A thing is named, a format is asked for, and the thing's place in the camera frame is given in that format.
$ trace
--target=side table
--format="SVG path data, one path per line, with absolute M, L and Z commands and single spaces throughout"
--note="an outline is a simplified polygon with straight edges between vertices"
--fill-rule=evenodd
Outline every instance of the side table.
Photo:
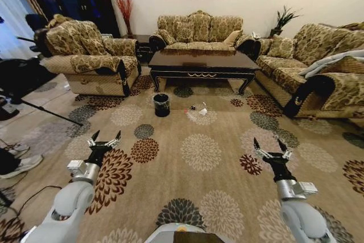
M 124 35 L 123 38 L 136 39 L 139 42 L 139 47 L 136 50 L 136 58 L 138 58 L 141 63 L 149 63 L 153 57 L 153 51 L 149 45 L 149 37 L 147 34 L 133 34 L 128 36 Z

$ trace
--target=red decorative branches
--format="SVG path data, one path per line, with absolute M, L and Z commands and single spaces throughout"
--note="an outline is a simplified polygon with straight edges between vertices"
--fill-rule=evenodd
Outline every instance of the red decorative branches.
M 131 9 L 133 8 L 133 2 L 132 0 L 116 0 L 116 3 L 120 9 L 121 14 L 123 15 L 125 25 L 127 28 L 127 34 L 132 35 L 133 33 L 131 32 L 130 29 L 130 14 L 131 14 Z

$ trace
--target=potted plant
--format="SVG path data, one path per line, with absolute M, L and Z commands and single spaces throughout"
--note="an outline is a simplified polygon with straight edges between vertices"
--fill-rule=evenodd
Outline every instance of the potted plant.
M 127 28 L 127 35 L 128 37 L 132 37 L 133 33 L 131 32 L 130 28 L 130 15 L 131 9 L 133 8 L 133 2 L 131 0 L 116 0 L 116 3 L 120 9 L 121 14 L 123 15 L 123 19 Z
M 300 17 L 301 15 L 296 15 L 297 11 L 290 11 L 292 8 L 287 9 L 286 6 L 283 6 L 283 12 L 277 11 L 277 26 L 271 29 L 271 34 L 269 37 L 273 37 L 273 35 L 280 35 L 282 33 L 282 27 L 286 25 L 293 18 Z

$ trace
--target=floral patterned carpet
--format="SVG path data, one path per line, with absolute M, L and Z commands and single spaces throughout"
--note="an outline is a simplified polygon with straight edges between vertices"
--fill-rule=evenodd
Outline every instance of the floral patterned carpet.
M 94 132 L 100 129 L 99 139 L 110 140 L 121 129 L 122 142 L 104 159 L 78 242 L 139 243 L 170 222 L 196 225 L 235 242 L 294 242 L 279 216 L 273 173 L 253 150 L 255 137 L 263 149 L 279 151 L 279 136 L 293 150 L 289 169 L 318 188 L 309 202 L 337 241 L 362 242 L 364 141 L 350 122 L 291 120 L 257 83 L 240 96 L 236 81 L 169 81 L 164 93 L 171 114 L 159 118 L 144 67 L 126 99 L 77 96 L 65 84 L 60 75 L 27 99 L 83 127 L 23 106 L 21 116 L 0 124 L 0 138 L 29 144 L 28 156 L 44 155 L 37 168 L 5 191 L 14 208 L 44 186 L 65 186 L 68 162 L 88 157 L 86 139 Z M 198 113 L 203 102 L 206 116 Z M 0 187 L 22 176 L 1 180 Z M 22 222 L 11 225 L 7 235 L 40 224 L 57 191 L 47 189 L 32 199 Z M 0 206 L 0 231 L 12 217 Z

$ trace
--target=vase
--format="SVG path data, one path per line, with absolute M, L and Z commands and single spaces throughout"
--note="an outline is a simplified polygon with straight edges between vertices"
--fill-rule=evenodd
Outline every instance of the vase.
M 279 28 L 272 28 L 271 29 L 271 34 L 269 34 L 269 38 L 272 38 L 273 35 L 277 34 L 280 35 L 282 33 L 283 30 L 279 29 Z
M 127 28 L 127 36 L 132 36 L 133 33 L 131 32 L 131 28 L 130 28 L 130 22 L 129 20 L 126 20 L 125 21 L 125 25 L 126 25 L 126 28 Z

